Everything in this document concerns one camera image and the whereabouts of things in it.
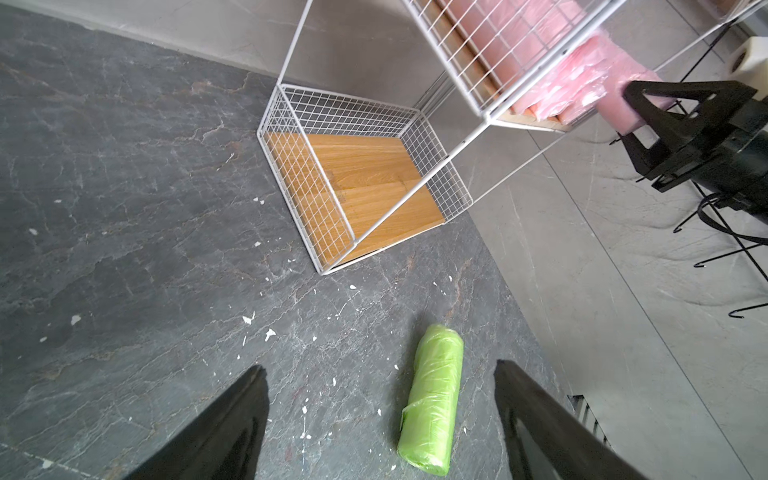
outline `gray marble floor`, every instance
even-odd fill
[[[0,7],[0,478],[119,478],[254,363],[257,478],[426,478],[394,448],[430,322],[465,340],[450,478],[509,476],[495,359],[564,401],[468,216],[315,272],[253,133],[272,86]]]

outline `pink plastic bag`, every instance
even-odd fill
[[[572,101],[565,110],[558,115],[558,120],[563,125],[570,125],[581,115],[590,111],[606,93],[604,78],[587,85],[581,89],[578,99]]]
[[[536,118],[544,120],[554,117],[565,111],[571,104],[594,105],[605,95],[603,83],[608,77],[609,65],[606,61],[601,64],[603,65],[599,68],[585,69],[581,75],[569,81],[568,85],[533,105],[531,111]]]
[[[552,110],[544,108],[544,105],[551,103],[552,98],[558,103],[565,99],[573,100],[586,84],[607,74],[611,65],[605,61],[605,42],[606,38],[600,34],[588,38],[520,97],[512,105],[512,111],[522,114],[527,108],[531,108],[533,111],[547,111],[548,116],[562,111],[564,107],[552,113]]]
[[[661,78],[643,65],[637,63],[626,51],[614,45],[613,65],[605,81],[606,95],[597,103],[598,113],[619,134],[626,135],[642,127],[645,122],[624,100],[624,89],[634,80],[661,81]],[[649,97],[659,108],[668,108],[672,98]]]
[[[443,0],[502,90],[584,17],[575,0]]]

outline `green plastic bag roll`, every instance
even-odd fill
[[[430,325],[416,348],[408,406],[402,410],[397,453],[424,472],[445,476],[451,463],[464,342]]]

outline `white tile floor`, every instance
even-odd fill
[[[275,73],[304,0],[0,1]],[[629,0],[606,29],[655,67],[711,23],[697,0]],[[412,104],[440,71],[399,0],[318,0],[302,40],[289,75],[349,94]],[[726,38],[692,79],[718,79],[739,43]],[[662,77],[676,81],[704,50]],[[458,95],[433,121],[446,147],[478,123]],[[493,128],[457,167],[477,195],[550,138]],[[472,219],[560,380],[587,397],[617,452],[651,478],[768,478],[768,311],[727,317],[768,290],[742,257],[693,269],[733,242],[697,220],[673,235],[697,195],[634,183],[613,138],[593,119]]]
[[[711,22],[688,0],[630,0],[606,28],[653,67]],[[739,42],[726,38],[689,80],[720,79]],[[678,80],[706,48],[662,78]],[[447,144],[471,128],[458,127],[462,116],[452,98],[433,117]],[[462,153],[459,169],[476,195],[536,150],[531,139],[545,146],[553,138],[489,131]],[[621,144],[608,145],[614,138],[592,119],[475,205],[472,219],[551,361],[594,404],[622,455],[652,478],[768,478],[768,310],[727,316],[760,303],[768,285],[742,256],[694,269],[736,244],[697,220],[672,234],[698,193],[636,184]],[[729,218],[765,233],[749,217]],[[768,263],[768,249],[757,255]]]

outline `white paper roll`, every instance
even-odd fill
[[[726,62],[726,78],[753,70],[768,58],[768,37],[751,37]]]

